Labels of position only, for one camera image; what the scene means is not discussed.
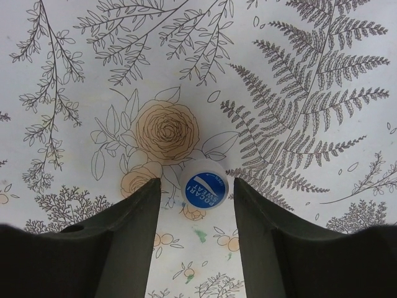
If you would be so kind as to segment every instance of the green stain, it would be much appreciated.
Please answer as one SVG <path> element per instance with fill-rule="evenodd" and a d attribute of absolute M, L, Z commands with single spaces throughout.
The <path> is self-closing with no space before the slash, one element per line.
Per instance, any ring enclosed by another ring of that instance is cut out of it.
<path fill-rule="evenodd" d="M 185 284 L 188 284 L 193 278 L 194 278 L 194 275 L 193 275 L 193 274 L 189 275 L 189 276 L 187 277 L 187 280 L 186 280 Z"/>
<path fill-rule="evenodd" d="M 204 233 L 203 231 L 200 230 L 194 230 L 194 232 L 196 233 L 196 235 L 199 237 L 201 243 L 206 242 L 207 239 L 205 239 L 205 237 L 207 236 L 206 233 Z"/>

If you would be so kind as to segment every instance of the fern leaf illustration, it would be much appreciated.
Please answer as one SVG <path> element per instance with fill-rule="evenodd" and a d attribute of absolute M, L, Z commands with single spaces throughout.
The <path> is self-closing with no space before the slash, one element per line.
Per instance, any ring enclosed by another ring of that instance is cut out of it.
<path fill-rule="evenodd" d="M 324 131 L 326 132 L 331 124 L 331 115 L 335 113 L 339 125 L 344 120 L 344 109 L 348 112 L 349 116 L 352 117 L 355 109 L 361 111 L 362 101 L 369 104 L 371 100 L 376 101 L 378 99 L 388 98 L 389 91 L 384 89 L 376 88 L 373 90 L 369 88 L 365 90 L 362 88 L 359 92 L 354 89 L 350 96 L 349 90 L 345 90 L 342 95 L 341 92 L 337 92 L 332 95 L 331 92 L 320 93 L 319 91 L 314 92 L 306 101 L 302 108 L 301 115 L 303 115 L 303 133 L 306 132 L 309 124 L 313 126 L 313 136 L 315 136 L 319 129 L 320 119 L 324 122 Z"/>
<path fill-rule="evenodd" d="M 240 75 L 250 95 L 253 96 L 254 108 L 264 107 L 259 113 L 259 117 L 262 117 L 260 123 L 266 124 L 265 127 L 262 127 L 262 130 L 267 132 L 266 136 L 274 137 L 290 129 L 298 117 L 297 107 L 294 109 L 295 105 L 291 102 L 287 104 L 285 99 L 277 97 L 276 93 L 272 94 L 271 88 L 267 88 L 267 85 L 263 84 L 258 76 L 255 76 L 245 67 L 233 64 L 230 67 Z"/>
<path fill-rule="evenodd" d="M 301 67 L 300 62 L 295 63 L 290 53 L 285 54 L 285 49 L 280 50 L 274 43 L 256 40 L 254 44 L 269 59 L 269 64 L 273 64 L 274 78 L 279 78 L 277 85 L 288 83 L 280 93 L 285 94 L 285 98 L 296 96 L 295 101 L 305 99 L 310 90 L 312 71 L 306 72 L 306 65 Z"/>
<path fill-rule="evenodd" d="M 342 87 L 342 78 L 352 81 L 352 77 L 359 77 L 360 73 L 366 73 L 380 65 L 389 65 L 385 57 L 379 56 L 352 56 L 339 51 L 328 52 L 323 56 L 317 70 L 318 84 L 320 90 L 324 90 L 327 82 L 327 89 L 331 88 L 334 82 Z"/>
<path fill-rule="evenodd" d="M 244 112 L 244 108 L 244 106 L 236 108 L 234 101 L 221 103 L 221 109 L 224 113 L 227 113 L 231 123 L 237 122 L 236 129 L 241 130 L 239 144 L 244 145 L 244 147 L 240 152 L 244 153 L 242 159 L 249 158 L 249 161 L 246 161 L 243 166 L 260 171 L 269 164 L 265 158 L 265 145 L 267 143 L 264 142 L 263 138 L 260 138 L 263 132 L 259 131 L 259 125 L 253 125 L 256 119 L 250 116 L 251 112 Z"/>
<path fill-rule="evenodd" d="M 338 39 L 341 50 L 345 45 L 352 47 L 353 39 L 362 40 L 362 37 L 371 35 L 385 35 L 388 29 L 375 22 L 367 20 L 355 20 L 350 17 L 340 16 L 331 25 L 328 36 L 328 46 L 332 50 L 335 46 L 335 39 Z"/>
<path fill-rule="evenodd" d="M 358 6 L 364 5 L 371 0 L 336 0 L 336 7 L 340 15 L 348 14 L 352 9 L 355 11 Z"/>
<path fill-rule="evenodd" d="M 353 147 L 367 136 L 359 137 L 351 141 L 334 144 L 333 142 L 319 141 L 309 135 L 305 136 L 300 130 L 295 132 L 286 142 L 281 155 L 281 160 L 286 162 L 286 167 L 295 165 L 298 169 L 302 161 L 305 160 L 304 169 L 312 165 L 312 161 L 316 161 L 318 166 L 323 165 L 323 161 L 330 161 L 331 156 L 339 156 L 344 150 Z"/>
<path fill-rule="evenodd" d="M 286 168 L 285 164 L 278 161 L 275 166 L 269 171 L 268 177 L 270 177 L 270 184 L 273 186 L 279 186 L 280 188 L 296 189 L 297 191 L 306 192 L 328 192 L 329 189 L 324 189 L 311 185 L 307 180 L 297 174 L 291 167 Z"/>
<path fill-rule="evenodd" d="M 323 29 L 318 32 L 313 30 L 312 33 L 309 33 L 284 22 L 270 22 L 269 25 L 284 32 L 284 36 L 288 36 L 290 43 L 293 44 L 292 49 L 297 51 L 297 56 L 304 52 L 301 62 L 305 62 L 311 57 L 308 68 L 313 67 L 317 63 L 326 39 Z"/>
<path fill-rule="evenodd" d="M 285 5 L 294 7 L 302 20 L 314 22 L 314 27 L 326 28 L 332 19 L 333 4 L 331 0 L 291 0 Z"/>
<path fill-rule="evenodd" d="M 279 194 L 278 191 L 275 190 L 275 187 L 269 185 L 268 182 L 264 182 L 265 174 L 255 173 L 253 170 L 247 169 L 229 169 L 226 171 L 226 174 L 235 178 L 241 178 L 245 180 L 252 187 L 257 189 L 257 191 L 262 194 L 266 199 L 271 202 L 283 207 L 284 209 L 293 211 L 293 208 L 285 202 L 285 199 Z"/>

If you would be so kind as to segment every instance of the leaf drawing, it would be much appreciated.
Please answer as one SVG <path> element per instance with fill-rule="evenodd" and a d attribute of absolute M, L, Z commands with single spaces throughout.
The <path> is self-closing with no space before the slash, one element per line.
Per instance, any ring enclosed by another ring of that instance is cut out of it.
<path fill-rule="evenodd" d="M 173 104 L 179 101 L 181 96 L 181 87 L 173 87 L 157 93 L 154 99 L 158 101 L 169 101 Z"/>
<path fill-rule="evenodd" d="M 340 233 L 352 234 L 373 225 L 385 224 L 386 202 L 379 204 L 360 200 L 358 205 L 351 203 L 349 211 L 342 217 L 333 217 L 328 220 L 326 227 Z"/>
<path fill-rule="evenodd" d="M 356 162 L 356 163 L 352 164 L 351 166 L 349 166 L 347 171 L 348 172 L 353 172 L 355 169 L 357 169 L 358 166 L 359 166 L 359 162 Z"/>
<path fill-rule="evenodd" d="M 258 7 L 258 0 L 247 0 L 248 7 L 247 10 L 250 9 L 251 7 Z"/>
<path fill-rule="evenodd" d="M 258 18 L 258 16 L 255 16 L 255 18 L 254 18 L 254 27 L 258 27 L 258 25 L 259 25 L 259 18 Z"/>
<path fill-rule="evenodd" d="M 225 46 L 233 41 L 225 30 L 233 24 L 234 4 L 233 0 L 213 0 L 207 9 L 192 9 L 189 1 L 177 6 L 175 1 L 163 0 L 98 1 L 97 12 L 88 10 L 88 16 L 79 17 L 74 28 L 82 34 L 90 32 L 87 43 L 104 66 L 116 66 L 109 79 L 114 85 L 143 79 L 143 66 L 150 65 L 148 43 L 158 30 L 160 47 L 169 48 L 168 60 L 192 63 L 181 70 L 181 79 L 195 75 L 198 86 L 207 85 L 209 78 L 216 82 L 215 70 L 225 73 L 221 61 L 230 59 Z"/>
<path fill-rule="evenodd" d="M 49 223 L 42 220 L 26 221 L 24 230 L 29 233 L 58 233 L 70 225 L 88 219 L 111 206 L 105 196 L 89 197 L 89 191 L 62 185 L 59 194 L 41 194 L 35 197 L 38 206 L 45 211 Z"/>
<path fill-rule="evenodd" d="M 307 169 L 343 154 L 364 141 L 365 135 L 350 140 L 327 142 L 316 138 L 320 130 L 328 132 L 346 117 L 354 117 L 372 101 L 386 99 L 389 91 L 381 87 L 339 89 L 346 81 L 361 79 L 374 68 L 387 66 L 382 56 L 360 55 L 358 43 L 388 33 L 382 25 L 355 20 L 348 13 L 369 0 L 289 0 L 308 30 L 281 20 L 269 22 L 269 30 L 277 30 L 289 41 L 285 48 L 270 40 L 255 40 L 273 79 L 263 82 L 241 65 L 230 64 L 252 98 L 253 108 L 235 101 L 223 101 L 221 110 L 239 132 L 243 164 L 227 173 L 242 177 L 263 196 L 292 210 L 280 190 L 322 193 L 328 189 L 308 182 L 299 169 Z M 257 1 L 249 1 L 250 7 Z M 344 50 L 349 47 L 349 54 Z M 394 180 L 378 181 L 371 186 L 382 194 L 381 186 L 394 185 Z M 357 187 L 353 195 L 364 191 Z"/>
<path fill-rule="evenodd" d="M 219 98 L 220 94 L 220 90 L 212 92 L 211 95 L 208 97 L 207 102 L 215 102 Z"/>
<path fill-rule="evenodd" d="M 91 173 L 96 181 L 102 178 L 105 171 L 105 158 L 102 151 L 96 151 L 91 160 Z"/>
<path fill-rule="evenodd" d="M 223 132 L 218 135 L 214 135 L 205 141 L 202 151 L 206 155 L 213 152 L 225 154 L 237 141 L 238 135 L 238 132 Z"/>
<path fill-rule="evenodd" d="M 31 110 L 35 114 L 38 112 L 39 105 L 51 106 L 50 113 L 41 116 L 39 124 L 27 127 L 24 142 L 29 142 L 32 147 L 35 142 L 40 144 L 38 153 L 41 159 L 34 158 L 31 162 L 32 167 L 23 174 L 24 181 L 29 189 L 35 192 L 43 192 L 50 188 L 53 175 L 48 173 L 47 165 L 52 164 L 54 169 L 62 169 L 61 161 L 64 149 L 62 140 L 56 139 L 58 126 L 56 120 L 63 118 L 64 121 L 71 121 L 73 127 L 81 126 L 78 114 L 78 102 L 70 101 L 65 95 L 65 85 L 72 79 L 74 82 L 83 82 L 83 61 L 80 60 L 81 52 L 72 53 L 67 48 L 76 42 L 69 37 L 68 30 L 55 31 L 50 24 L 48 14 L 42 0 L 34 3 L 33 9 L 27 11 L 30 15 L 28 21 L 32 23 L 32 29 L 28 30 L 29 37 L 26 41 L 17 44 L 20 53 L 10 54 L 12 62 L 25 61 L 33 63 L 34 53 L 46 51 L 40 45 L 43 39 L 48 43 L 47 60 L 42 66 L 43 74 L 37 84 L 39 90 L 34 94 L 26 93 L 19 96 L 22 105 L 27 111 Z"/>

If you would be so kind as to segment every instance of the small flower drawing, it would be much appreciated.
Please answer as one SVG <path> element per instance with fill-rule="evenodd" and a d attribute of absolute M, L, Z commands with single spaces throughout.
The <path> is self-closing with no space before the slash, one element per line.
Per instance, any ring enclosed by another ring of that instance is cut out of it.
<path fill-rule="evenodd" d="M 239 239 L 238 239 L 238 230 L 236 229 L 231 236 L 227 235 L 223 230 L 218 227 L 214 227 L 214 230 L 218 233 L 214 235 L 214 238 L 217 238 L 216 241 L 220 246 L 226 246 L 232 251 L 240 250 Z"/>
<path fill-rule="evenodd" d="M 7 185 L 4 190 L 0 190 L 0 204 L 4 205 L 10 201 L 10 197 L 18 199 L 19 196 L 15 194 L 9 194 L 8 192 L 11 190 L 12 184 Z"/>
<path fill-rule="evenodd" d="M 172 236 L 169 233 L 162 234 L 161 236 L 158 233 L 156 233 L 153 244 L 153 251 L 156 250 L 156 259 L 158 259 L 163 253 L 164 246 L 170 246 L 173 248 L 184 248 L 182 245 L 178 244 L 177 242 L 179 242 L 179 239 L 175 239 L 174 236 Z"/>
<path fill-rule="evenodd" d="M 207 214 L 205 210 L 197 209 L 186 203 L 183 204 L 181 212 L 184 213 L 187 219 L 193 220 L 194 222 L 203 219 Z"/>

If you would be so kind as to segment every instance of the printed surface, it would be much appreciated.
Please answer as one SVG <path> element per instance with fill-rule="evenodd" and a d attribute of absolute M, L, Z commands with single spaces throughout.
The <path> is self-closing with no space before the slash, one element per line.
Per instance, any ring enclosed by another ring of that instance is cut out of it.
<path fill-rule="evenodd" d="M 146 298 L 246 296 L 233 188 L 215 209 L 186 204 L 193 160 L 331 230 L 397 224 L 396 12 L 389 0 L 4 2 L 1 222 L 57 232 L 161 178 Z"/>

